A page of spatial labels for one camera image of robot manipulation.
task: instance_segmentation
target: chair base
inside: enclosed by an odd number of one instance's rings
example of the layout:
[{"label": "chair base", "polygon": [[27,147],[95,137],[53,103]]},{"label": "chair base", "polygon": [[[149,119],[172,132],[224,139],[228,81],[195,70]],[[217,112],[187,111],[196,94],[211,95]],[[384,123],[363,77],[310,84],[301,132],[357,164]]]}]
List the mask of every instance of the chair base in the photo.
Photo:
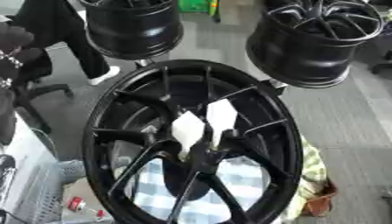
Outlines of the chair base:
[{"label": "chair base", "polygon": [[[384,60],[392,60],[392,51],[388,51],[384,55]],[[392,62],[376,64],[375,66],[370,67],[370,71],[372,72],[372,74],[379,74],[380,71],[384,68],[392,68]]]},{"label": "chair base", "polygon": [[56,91],[64,91],[66,97],[70,99],[74,98],[74,93],[67,84],[55,84],[46,87],[36,87],[31,90],[27,90],[25,87],[16,87],[15,89],[17,95],[17,106],[24,108],[38,122],[39,128],[46,134],[50,134],[52,132],[52,128],[42,117],[42,115],[32,106],[32,100],[41,95]]}]

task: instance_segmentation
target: checkered tablecloth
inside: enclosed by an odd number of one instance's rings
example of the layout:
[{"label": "checkered tablecloth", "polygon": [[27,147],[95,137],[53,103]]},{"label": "checkered tablecloth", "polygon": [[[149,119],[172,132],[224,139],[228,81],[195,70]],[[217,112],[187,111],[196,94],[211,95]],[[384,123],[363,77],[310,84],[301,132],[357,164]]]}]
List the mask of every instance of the checkered tablecloth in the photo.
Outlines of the checkered tablecloth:
[{"label": "checkered tablecloth", "polygon": [[[222,161],[217,174],[245,211],[263,195],[270,181],[263,168],[245,157]],[[165,187],[162,161],[155,159],[148,163],[140,174],[135,203],[145,212],[166,220],[175,199]],[[188,201],[184,205],[178,223],[218,223],[229,218],[226,204],[210,190],[203,198]]]}]

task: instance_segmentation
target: wheel rim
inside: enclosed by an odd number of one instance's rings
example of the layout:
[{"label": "wheel rim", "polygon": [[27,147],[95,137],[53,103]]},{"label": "wheel rim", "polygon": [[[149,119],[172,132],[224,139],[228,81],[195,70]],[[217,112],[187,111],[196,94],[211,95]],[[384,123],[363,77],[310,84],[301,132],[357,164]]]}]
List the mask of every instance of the wheel rim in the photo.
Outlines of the wheel rim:
[{"label": "wheel rim", "polygon": [[382,30],[375,8],[356,0],[264,0],[247,41],[267,75],[301,88],[328,88],[348,75],[355,49]]},{"label": "wheel rim", "polygon": [[[181,162],[177,157],[179,143],[168,135],[171,122],[185,110],[204,117],[208,102],[220,98],[229,99],[240,113],[235,130],[227,131],[222,138],[226,146],[212,152],[208,149],[209,135],[206,134],[206,141],[198,146],[199,150],[195,150],[202,153],[193,154],[191,150],[190,158]],[[249,101],[253,102],[252,108],[249,108]],[[156,132],[137,132],[158,117],[160,121]],[[115,140],[132,142],[145,148],[120,178],[115,178],[110,163]],[[246,212],[238,207],[236,200],[215,175],[220,159],[239,155],[254,159],[271,177],[263,196]],[[183,186],[184,182],[193,183],[195,179],[207,183],[227,204],[232,214],[231,221],[241,224],[273,221],[290,202],[302,169],[298,130],[280,100],[249,75],[229,66],[202,60],[167,61],[136,71],[116,83],[100,99],[89,119],[83,146],[87,179],[116,221],[150,224],[174,223],[172,221],[177,219],[179,210],[176,209],[169,220],[152,217],[133,204],[123,192],[130,176],[154,158],[161,158],[164,163],[181,168],[184,175],[179,174],[182,178],[173,180],[177,184]],[[200,160],[209,161],[206,163],[208,166],[198,166],[196,163]],[[166,182],[166,185],[170,188],[171,184]],[[177,194],[176,208],[181,204],[179,198],[186,200],[186,197],[192,196],[181,197],[181,191]]]},{"label": "wheel rim", "polygon": [[267,13],[288,29],[322,39],[364,41],[382,30],[375,8],[360,1],[296,0],[271,7]]},{"label": "wheel rim", "polygon": [[87,40],[121,60],[157,57],[183,37],[176,0],[80,0],[86,6]]}]

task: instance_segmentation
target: black pants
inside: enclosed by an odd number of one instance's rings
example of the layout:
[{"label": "black pants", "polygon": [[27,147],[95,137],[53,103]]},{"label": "black pants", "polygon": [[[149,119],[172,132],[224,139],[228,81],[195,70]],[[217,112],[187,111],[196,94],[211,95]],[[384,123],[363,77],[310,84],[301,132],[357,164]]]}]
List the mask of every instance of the black pants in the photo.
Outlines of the black pants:
[{"label": "black pants", "polygon": [[25,0],[11,24],[33,33],[34,47],[65,42],[89,79],[109,71],[103,56],[87,41],[84,21],[67,0]]}]

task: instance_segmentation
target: floor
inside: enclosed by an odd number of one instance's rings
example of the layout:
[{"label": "floor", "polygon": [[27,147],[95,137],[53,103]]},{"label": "floor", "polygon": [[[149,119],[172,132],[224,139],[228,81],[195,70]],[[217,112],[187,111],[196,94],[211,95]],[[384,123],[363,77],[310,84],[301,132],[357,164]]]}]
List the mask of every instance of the floor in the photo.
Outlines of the floor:
[{"label": "floor", "polygon": [[[205,15],[182,16],[185,36],[167,59],[214,60],[237,67],[263,80],[266,75],[248,60],[244,41],[257,20],[253,0],[223,1],[222,24]],[[0,13],[14,9],[0,3]],[[390,207],[380,191],[392,186],[392,70],[380,75],[368,71],[392,41],[380,39],[364,45],[352,64],[350,76],[327,89],[289,87],[283,101],[301,132],[322,153],[339,194],[325,218],[301,218],[297,223],[386,224]],[[77,61],[66,48],[51,50],[55,71],[43,84],[67,83],[73,101],[62,93],[48,94],[34,104],[53,127],[52,139],[63,160],[79,158],[81,134],[89,113],[110,85],[135,68],[133,63],[108,61],[122,67],[122,75],[99,87],[89,87]]]}]

